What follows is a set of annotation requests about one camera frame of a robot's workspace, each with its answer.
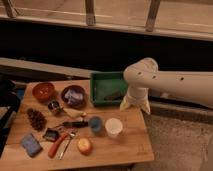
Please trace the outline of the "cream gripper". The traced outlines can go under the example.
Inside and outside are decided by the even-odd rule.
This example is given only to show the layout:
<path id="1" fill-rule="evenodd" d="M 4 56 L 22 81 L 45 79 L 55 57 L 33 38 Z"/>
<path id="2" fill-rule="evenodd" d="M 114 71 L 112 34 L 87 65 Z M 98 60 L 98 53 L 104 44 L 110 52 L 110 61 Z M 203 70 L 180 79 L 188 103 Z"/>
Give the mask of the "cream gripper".
<path id="1" fill-rule="evenodd" d="M 131 106 L 138 107 L 147 114 L 151 113 L 147 88 L 129 87 L 127 89 L 126 95 L 120 104 L 120 109 L 126 110 Z"/>

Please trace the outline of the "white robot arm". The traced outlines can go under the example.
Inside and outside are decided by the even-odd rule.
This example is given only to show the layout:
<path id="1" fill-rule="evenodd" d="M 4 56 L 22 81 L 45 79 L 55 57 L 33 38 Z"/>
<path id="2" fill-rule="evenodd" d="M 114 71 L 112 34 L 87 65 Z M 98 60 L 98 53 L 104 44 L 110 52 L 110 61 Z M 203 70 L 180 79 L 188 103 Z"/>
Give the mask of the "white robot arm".
<path id="1" fill-rule="evenodd" d="M 123 77 L 128 89 L 121 110 L 135 106 L 149 114 L 149 89 L 213 109 L 213 72 L 159 71 L 157 62 L 147 57 L 128 66 Z"/>

